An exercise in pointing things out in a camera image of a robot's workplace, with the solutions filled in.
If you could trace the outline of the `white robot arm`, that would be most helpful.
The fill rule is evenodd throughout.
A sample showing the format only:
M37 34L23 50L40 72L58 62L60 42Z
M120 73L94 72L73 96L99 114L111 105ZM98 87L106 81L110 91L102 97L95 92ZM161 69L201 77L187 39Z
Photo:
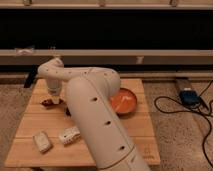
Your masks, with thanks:
M53 96L65 102L99 171L151 171L109 103L120 89L110 68L64 66L59 58L38 67Z

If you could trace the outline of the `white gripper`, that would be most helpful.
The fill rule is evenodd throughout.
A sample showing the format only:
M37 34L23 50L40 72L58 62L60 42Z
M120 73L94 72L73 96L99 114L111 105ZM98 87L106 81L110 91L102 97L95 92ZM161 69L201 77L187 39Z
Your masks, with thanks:
M47 87L48 87L48 92L52 97L53 103L59 104L62 83L58 80L48 80Z

